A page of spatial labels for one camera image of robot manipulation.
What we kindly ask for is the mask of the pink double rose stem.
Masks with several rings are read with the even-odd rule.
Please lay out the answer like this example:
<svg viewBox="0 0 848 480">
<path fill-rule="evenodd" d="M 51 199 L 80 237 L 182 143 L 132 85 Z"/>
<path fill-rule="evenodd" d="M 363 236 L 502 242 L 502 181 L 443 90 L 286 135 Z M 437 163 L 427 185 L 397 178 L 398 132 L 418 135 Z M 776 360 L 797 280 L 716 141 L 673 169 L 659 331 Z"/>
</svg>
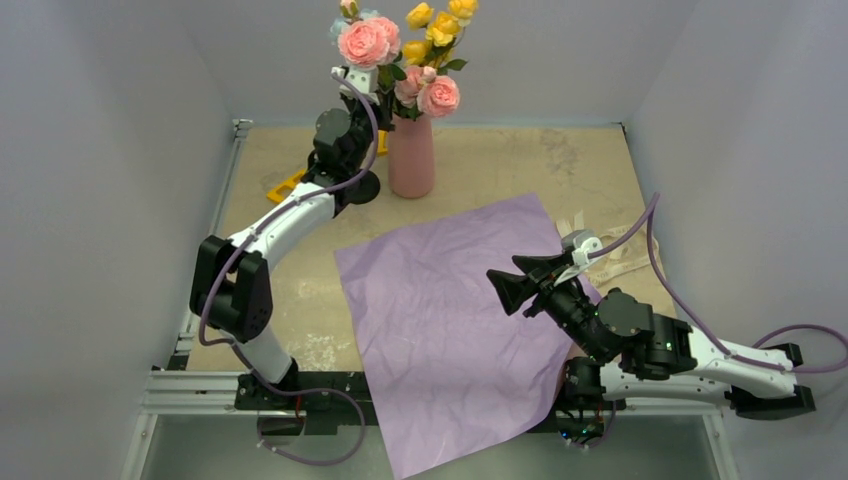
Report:
<svg viewBox="0 0 848 480">
<path fill-rule="evenodd" d="M 352 18 L 363 9 L 357 1 L 340 1 L 339 10 L 340 17 Z M 406 78 L 399 65 L 402 59 L 399 27 L 382 15 L 352 23 L 338 37 L 336 46 L 344 66 L 379 71 L 379 100 L 382 94 L 389 92 L 395 81 Z"/>
</svg>

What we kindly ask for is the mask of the pink and purple wrapping paper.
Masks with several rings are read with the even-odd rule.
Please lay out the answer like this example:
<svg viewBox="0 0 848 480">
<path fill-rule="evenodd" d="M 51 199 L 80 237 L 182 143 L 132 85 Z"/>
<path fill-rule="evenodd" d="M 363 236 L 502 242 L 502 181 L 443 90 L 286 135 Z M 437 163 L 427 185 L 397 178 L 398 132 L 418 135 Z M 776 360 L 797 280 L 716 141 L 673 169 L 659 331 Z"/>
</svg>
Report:
<svg viewBox="0 0 848 480">
<path fill-rule="evenodd" d="M 487 278 L 560 250 L 525 194 L 335 254 L 392 473 L 406 479 L 508 441 L 549 414 L 568 336 L 503 311 Z"/>
</svg>

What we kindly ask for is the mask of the cream printed ribbon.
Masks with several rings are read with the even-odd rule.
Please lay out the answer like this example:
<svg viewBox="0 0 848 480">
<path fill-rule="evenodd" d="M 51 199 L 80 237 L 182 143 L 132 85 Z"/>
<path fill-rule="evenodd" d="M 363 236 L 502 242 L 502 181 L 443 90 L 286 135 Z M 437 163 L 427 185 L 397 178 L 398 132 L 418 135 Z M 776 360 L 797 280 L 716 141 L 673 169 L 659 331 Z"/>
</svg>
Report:
<svg viewBox="0 0 848 480">
<path fill-rule="evenodd" d="M 579 211 L 572 220 L 559 219 L 555 222 L 555 226 L 561 239 L 575 230 L 586 229 L 583 212 Z M 598 261 L 594 265 L 576 278 L 585 279 L 597 287 L 617 276 L 650 266 L 651 254 L 656 260 L 659 259 L 659 243 L 651 237 L 651 247 L 648 247 L 648 234 L 645 227 L 641 227 L 630 236 L 627 235 L 627 231 L 627 226 L 613 227 L 602 231 L 599 235 L 593 231 L 600 238 L 603 247 L 607 246 L 606 241 L 614 243 L 623 240 L 623 243 L 610 253 L 597 258 Z"/>
</svg>

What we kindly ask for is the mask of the yellow rose stem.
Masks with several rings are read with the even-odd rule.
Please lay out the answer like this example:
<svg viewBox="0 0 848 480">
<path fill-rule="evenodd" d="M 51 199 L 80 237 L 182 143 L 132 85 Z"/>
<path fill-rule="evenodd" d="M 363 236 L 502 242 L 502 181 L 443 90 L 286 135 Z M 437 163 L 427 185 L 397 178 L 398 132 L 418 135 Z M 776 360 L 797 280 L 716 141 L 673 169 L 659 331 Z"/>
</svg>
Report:
<svg viewBox="0 0 848 480">
<path fill-rule="evenodd" d="M 421 40 L 406 42 L 402 59 L 406 66 L 432 67 L 438 74 L 462 71 L 468 61 L 455 56 L 479 10 L 478 0 L 450 0 L 444 11 L 436 12 L 427 2 L 420 2 L 405 16 L 411 31 L 421 31 Z"/>
</svg>

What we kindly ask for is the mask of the pink single rose stem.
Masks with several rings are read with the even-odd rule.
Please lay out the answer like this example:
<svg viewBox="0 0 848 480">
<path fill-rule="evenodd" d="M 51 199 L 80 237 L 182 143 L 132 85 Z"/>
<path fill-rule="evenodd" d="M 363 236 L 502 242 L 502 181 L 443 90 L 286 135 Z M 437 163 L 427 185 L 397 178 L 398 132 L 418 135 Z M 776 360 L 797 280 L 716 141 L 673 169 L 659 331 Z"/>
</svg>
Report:
<svg viewBox="0 0 848 480">
<path fill-rule="evenodd" d="M 439 75 L 430 66 L 412 65 L 404 71 L 406 78 L 395 83 L 395 114 L 417 120 L 421 116 L 443 118 L 453 114 L 461 102 L 457 83 L 447 75 Z"/>
</svg>

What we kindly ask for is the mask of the blue flower stem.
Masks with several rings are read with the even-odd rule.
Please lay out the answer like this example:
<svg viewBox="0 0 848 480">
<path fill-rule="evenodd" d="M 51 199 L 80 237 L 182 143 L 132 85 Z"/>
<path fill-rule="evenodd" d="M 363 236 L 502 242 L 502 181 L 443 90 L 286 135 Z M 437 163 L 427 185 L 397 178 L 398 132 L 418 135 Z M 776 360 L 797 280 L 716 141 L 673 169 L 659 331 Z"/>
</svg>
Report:
<svg viewBox="0 0 848 480">
<path fill-rule="evenodd" d="M 329 31 L 328 37 L 333 45 L 337 44 L 338 37 L 355 21 L 366 20 L 374 17 L 378 17 L 380 13 L 374 9 L 363 9 L 360 10 L 359 13 L 352 18 L 347 17 L 338 17 L 332 23 Z"/>
</svg>

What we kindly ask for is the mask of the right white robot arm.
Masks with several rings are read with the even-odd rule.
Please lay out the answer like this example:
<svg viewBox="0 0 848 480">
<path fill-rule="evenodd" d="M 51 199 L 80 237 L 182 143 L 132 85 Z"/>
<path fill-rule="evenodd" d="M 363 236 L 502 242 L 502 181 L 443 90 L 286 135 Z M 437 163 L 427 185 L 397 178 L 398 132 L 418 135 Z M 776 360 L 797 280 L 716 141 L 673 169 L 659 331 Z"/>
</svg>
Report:
<svg viewBox="0 0 848 480">
<path fill-rule="evenodd" d="M 506 314 L 546 314 L 581 350 L 564 363 L 560 410 L 624 409 L 629 398 L 666 398 L 727 406 L 749 420 L 784 420 L 815 411 L 799 384 L 800 348 L 781 344 L 747 364 L 706 334 L 654 311 L 618 288 L 593 301 L 577 279 L 559 281 L 564 256 L 513 259 L 518 273 L 490 270 Z"/>
</svg>

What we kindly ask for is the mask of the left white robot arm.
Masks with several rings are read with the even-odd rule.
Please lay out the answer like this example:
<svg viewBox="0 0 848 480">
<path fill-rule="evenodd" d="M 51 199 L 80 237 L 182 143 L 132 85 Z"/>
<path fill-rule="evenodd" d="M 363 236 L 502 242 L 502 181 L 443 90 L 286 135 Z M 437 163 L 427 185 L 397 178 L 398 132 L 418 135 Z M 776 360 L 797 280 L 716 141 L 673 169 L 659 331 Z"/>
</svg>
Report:
<svg viewBox="0 0 848 480">
<path fill-rule="evenodd" d="M 343 102 L 344 108 L 327 110 L 317 119 L 307 169 L 285 200 L 228 238 L 208 236 L 196 258 L 190 311 L 262 378 L 259 395 L 275 409 L 292 405 L 299 386 L 297 363 L 269 325 L 271 273 L 315 229 L 380 192 L 370 170 L 380 108 L 368 94 L 354 93 Z"/>
</svg>

